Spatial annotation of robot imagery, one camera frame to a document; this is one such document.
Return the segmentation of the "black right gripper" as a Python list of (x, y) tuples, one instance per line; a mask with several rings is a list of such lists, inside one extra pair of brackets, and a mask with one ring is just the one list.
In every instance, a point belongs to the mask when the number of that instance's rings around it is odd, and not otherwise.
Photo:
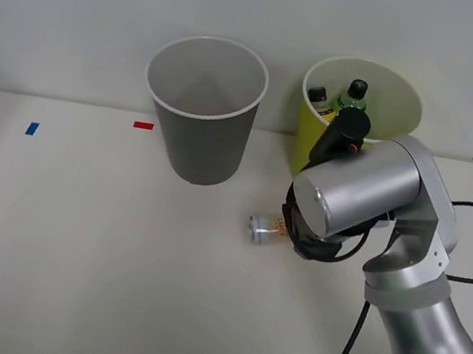
[(341, 240), (329, 242), (318, 238), (308, 227), (300, 212), (294, 190), (289, 188), (282, 215), (294, 250), (306, 260), (322, 263), (334, 262), (343, 242)]

